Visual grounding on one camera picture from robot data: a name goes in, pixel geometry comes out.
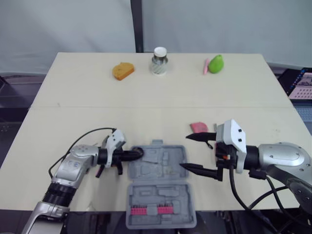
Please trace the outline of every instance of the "pink tool bit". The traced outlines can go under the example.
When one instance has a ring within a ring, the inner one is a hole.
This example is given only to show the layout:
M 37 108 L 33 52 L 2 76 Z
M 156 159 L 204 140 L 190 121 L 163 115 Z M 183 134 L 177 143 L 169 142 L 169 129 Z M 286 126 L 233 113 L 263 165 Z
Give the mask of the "pink tool bit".
M 131 208 L 131 215 L 146 215 L 146 208 Z
M 173 214 L 174 213 L 173 206 L 163 206 L 163 207 L 158 207 L 157 209 L 158 209 L 159 215 Z

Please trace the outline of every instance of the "white cup lid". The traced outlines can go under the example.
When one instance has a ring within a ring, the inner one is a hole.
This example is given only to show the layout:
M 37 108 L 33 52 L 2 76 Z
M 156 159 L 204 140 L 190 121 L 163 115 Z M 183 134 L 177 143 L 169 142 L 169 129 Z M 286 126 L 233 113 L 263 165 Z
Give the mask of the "white cup lid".
M 154 49 L 154 55 L 157 57 L 165 57 L 167 55 L 167 49 L 165 47 L 156 47 Z

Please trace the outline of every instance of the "black cable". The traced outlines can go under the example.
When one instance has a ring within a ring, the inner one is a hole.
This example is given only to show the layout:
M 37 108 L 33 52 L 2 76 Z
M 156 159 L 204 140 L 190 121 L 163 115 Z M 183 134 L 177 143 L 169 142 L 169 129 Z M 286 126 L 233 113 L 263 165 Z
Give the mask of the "black cable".
M 281 190 L 284 190 L 284 189 L 287 189 L 286 186 L 282 186 L 282 187 L 279 187 L 279 188 L 276 188 L 276 191 L 281 191 Z M 265 194 L 261 195 L 260 197 L 258 197 L 248 208 L 249 209 L 252 209 L 253 207 L 255 207 L 260 201 L 262 201 L 264 198 L 266 198 L 267 196 L 271 195 L 273 193 L 272 190 L 270 191 L 267 191 Z
M 271 231 L 272 233 L 277 232 L 277 229 L 270 223 L 267 223 L 266 221 L 264 221 L 262 218 L 260 218 L 259 216 L 257 216 L 251 209 L 249 209 L 245 203 L 240 199 L 240 197 L 237 194 L 236 191 L 236 187 L 235 187 L 235 182 L 234 182 L 234 166 L 230 165 L 229 167 L 229 171 L 230 171 L 230 184 L 231 184 L 231 189 L 232 189 L 232 193 L 234 195 L 234 197 L 236 198 L 236 200 L 238 201 L 238 203 L 248 212 L 250 213 L 253 217 L 255 217 L 256 219 L 258 219 L 269 231 Z
M 276 234 L 282 234 L 282 232 L 283 232 L 286 228 L 288 228 L 289 225 L 291 225 L 291 224 L 293 224 L 293 221 L 292 221 L 292 220 L 289 220 L 287 223 L 285 223 L 282 227 L 280 227 L 280 228 L 277 230 Z
M 59 158 L 59 160 L 57 160 L 57 161 L 49 168 L 48 172 L 49 172 L 49 176 L 51 177 L 51 179 L 52 179 L 52 177 L 53 177 L 53 175 L 52 175 L 52 173 L 51 173 L 51 170 L 55 167 L 55 165 L 58 164 L 58 162 L 60 162 L 61 160 L 63 161 L 63 160 L 66 158 L 66 156 L 70 153 L 70 150 L 72 149 L 72 147 L 73 147 L 81 138 L 83 138 L 84 136 L 88 135 L 89 133 L 98 131 L 98 130 L 112 130 L 112 132 L 113 132 L 113 131 L 116 130 L 116 128 L 97 128 L 97 129 L 93 129 L 93 130 L 91 130 L 91 131 L 86 132 L 86 133 L 83 134 L 81 137 L 79 137 L 77 140 L 75 140 L 75 142 L 74 142 L 74 143 L 69 147 L 69 149 L 67 150 L 66 154 L 64 154 L 61 158 Z
M 274 185 L 273 185 L 271 179 L 270 179 L 269 177 L 266 177 L 266 179 L 267 179 L 267 181 L 268 181 L 268 183 L 269 183 L 269 185 L 270 185 L 270 187 L 271 187 L 271 189 L 272 189 L 272 191 L 273 191 L 273 195 L 274 195 L 274 197 L 275 197 L 275 200 L 276 200 L 276 202 L 277 202 L 277 204 L 278 204 L 280 210 L 283 212 L 283 214 L 286 215 L 286 216 L 287 216 L 290 220 L 292 220 L 293 222 L 296 222 L 296 223 L 298 223 L 298 224 L 300 224 L 300 225 L 302 225 L 302 226 L 304 226 L 304 227 L 306 227 L 306 228 L 312 229 L 312 226 L 310 226 L 310 225 L 308 225 L 308 224 L 302 222 L 301 220 L 299 220 L 299 219 L 293 217 L 291 214 L 289 214 L 289 213 L 285 210 L 285 208 L 283 207 L 283 205 L 282 205 L 282 203 L 281 203 L 281 201 L 280 201 L 280 199 L 279 199 L 279 197 L 278 197 L 278 195 L 277 195 L 276 188 L 274 187 Z

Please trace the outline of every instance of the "pink eraser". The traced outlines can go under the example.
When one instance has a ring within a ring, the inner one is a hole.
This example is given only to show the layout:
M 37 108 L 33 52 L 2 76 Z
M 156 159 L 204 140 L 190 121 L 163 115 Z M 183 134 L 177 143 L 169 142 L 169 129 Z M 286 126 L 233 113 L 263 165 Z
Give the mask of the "pink eraser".
M 208 64 L 209 64 L 209 58 L 206 59 L 206 62 L 205 62 L 205 65 L 204 65 L 204 72 L 203 72 L 203 75 L 207 74 L 208 72 Z
M 207 125 L 202 122 L 191 123 L 190 126 L 191 126 L 193 133 L 207 133 L 208 132 Z

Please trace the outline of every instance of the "pink object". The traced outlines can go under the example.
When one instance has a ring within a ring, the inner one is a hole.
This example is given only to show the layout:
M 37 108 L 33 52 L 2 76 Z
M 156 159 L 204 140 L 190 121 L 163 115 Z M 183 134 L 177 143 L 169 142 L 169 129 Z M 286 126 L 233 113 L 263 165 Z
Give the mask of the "pink object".
M 202 122 L 191 123 L 190 126 L 191 126 L 193 133 L 207 133 L 208 132 L 207 125 Z
M 209 58 L 206 59 L 206 62 L 205 62 L 205 65 L 204 65 L 204 72 L 203 72 L 203 75 L 207 74 L 208 72 L 208 64 L 209 64 Z
M 131 208 L 131 215 L 146 215 L 146 208 Z
M 158 214 L 159 215 L 173 214 L 174 213 L 173 206 L 157 207 L 157 209 L 158 209 Z

